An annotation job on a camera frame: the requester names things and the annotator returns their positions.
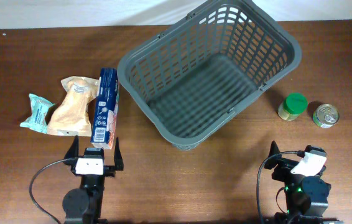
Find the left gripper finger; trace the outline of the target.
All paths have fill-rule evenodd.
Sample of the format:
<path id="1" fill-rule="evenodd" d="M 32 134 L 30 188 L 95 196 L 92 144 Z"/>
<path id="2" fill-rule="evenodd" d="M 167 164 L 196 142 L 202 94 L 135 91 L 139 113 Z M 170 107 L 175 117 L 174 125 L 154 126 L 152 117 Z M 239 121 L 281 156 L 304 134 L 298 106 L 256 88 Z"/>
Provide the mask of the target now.
<path id="1" fill-rule="evenodd" d="M 64 156 L 64 164 L 65 165 L 72 165 L 74 160 L 79 156 L 79 136 L 75 136 L 70 146 L 69 150 L 66 152 Z"/>
<path id="2" fill-rule="evenodd" d="M 124 170 L 124 162 L 120 151 L 119 138 L 116 138 L 116 144 L 114 148 L 114 166 L 115 170 Z"/>

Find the blue carton box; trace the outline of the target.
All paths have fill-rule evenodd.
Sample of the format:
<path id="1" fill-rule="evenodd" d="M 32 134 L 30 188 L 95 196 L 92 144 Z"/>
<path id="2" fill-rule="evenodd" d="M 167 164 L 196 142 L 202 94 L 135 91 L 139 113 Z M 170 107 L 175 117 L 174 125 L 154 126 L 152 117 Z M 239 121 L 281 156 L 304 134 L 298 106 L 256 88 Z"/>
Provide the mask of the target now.
<path id="1" fill-rule="evenodd" d="M 118 115 L 119 80 L 115 68 L 102 68 L 92 126 L 94 147 L 112 149 Z"/>

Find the tan food pouch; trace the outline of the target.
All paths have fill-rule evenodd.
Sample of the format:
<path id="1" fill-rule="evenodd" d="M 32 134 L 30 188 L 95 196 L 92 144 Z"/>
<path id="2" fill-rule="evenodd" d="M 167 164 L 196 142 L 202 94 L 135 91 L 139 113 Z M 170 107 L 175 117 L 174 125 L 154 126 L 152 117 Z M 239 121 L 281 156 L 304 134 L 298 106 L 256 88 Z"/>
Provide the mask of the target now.
<path id="1" fill-rule="evenodd" d="M 88 105 L 98 96 L 100 80 L 71 76 L 61 80 L 66 96 L 53 112 L 47 134 L 53 136 L 85 136 L 92 134 Z"/>

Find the grey plastic basket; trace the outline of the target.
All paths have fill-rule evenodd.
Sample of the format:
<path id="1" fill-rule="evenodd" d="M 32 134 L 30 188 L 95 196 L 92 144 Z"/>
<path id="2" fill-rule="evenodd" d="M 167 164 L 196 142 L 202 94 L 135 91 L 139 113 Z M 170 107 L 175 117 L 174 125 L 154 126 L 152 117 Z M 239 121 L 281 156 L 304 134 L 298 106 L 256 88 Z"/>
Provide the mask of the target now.
<path id="1" fill-rule="evenodd" d="M 252 1 L 206 1 L 128 52 L 118 79 L 160 135 L 187 151 L 301 59 L 297 40 Z"/>

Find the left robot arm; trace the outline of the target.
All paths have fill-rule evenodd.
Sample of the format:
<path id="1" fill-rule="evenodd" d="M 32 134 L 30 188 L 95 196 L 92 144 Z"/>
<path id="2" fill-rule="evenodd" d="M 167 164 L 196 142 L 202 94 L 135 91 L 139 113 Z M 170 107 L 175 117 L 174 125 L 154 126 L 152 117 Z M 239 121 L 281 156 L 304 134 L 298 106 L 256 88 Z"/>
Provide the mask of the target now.
<path id="1" fill-rule="evenodd" d="M 111 166 L 104 165 L 104 150 L 101 148 L 88 147 L 82 156 L 79 155 L 78 136 L 74 137 L 64 160 L 71 172 L 81 177 L 80 186 L 70 190 L 63 198 L 65 223 L 108 223 L 107 219 L 101 218 L 104 181 L 124 169 L 119 141 L 116 140 L 114 164 Z"/>

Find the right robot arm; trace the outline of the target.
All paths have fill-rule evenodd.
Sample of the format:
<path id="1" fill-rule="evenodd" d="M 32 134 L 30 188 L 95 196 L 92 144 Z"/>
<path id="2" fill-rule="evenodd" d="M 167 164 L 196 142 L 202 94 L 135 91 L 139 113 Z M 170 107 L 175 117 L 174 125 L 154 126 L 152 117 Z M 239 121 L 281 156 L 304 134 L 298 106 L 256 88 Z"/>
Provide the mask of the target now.
<path id="1" fill-rule="evenodd" d="M 281 152 L 272 141 L 269 155 L 259 167 L 256 184 L 257 210 L 261 223 L 342 223 L 337 218 L 325 218 L 331 184 L 322 180 L 326 170 L 326 152 L 308 145 L 303 151 Z M 285 193 L 286 210 L 273 218 L 262 216 L 259 202 L 259 182 L 262 169 L 272 170 L 272 179 L 284 184 L 278 192 Z"/>

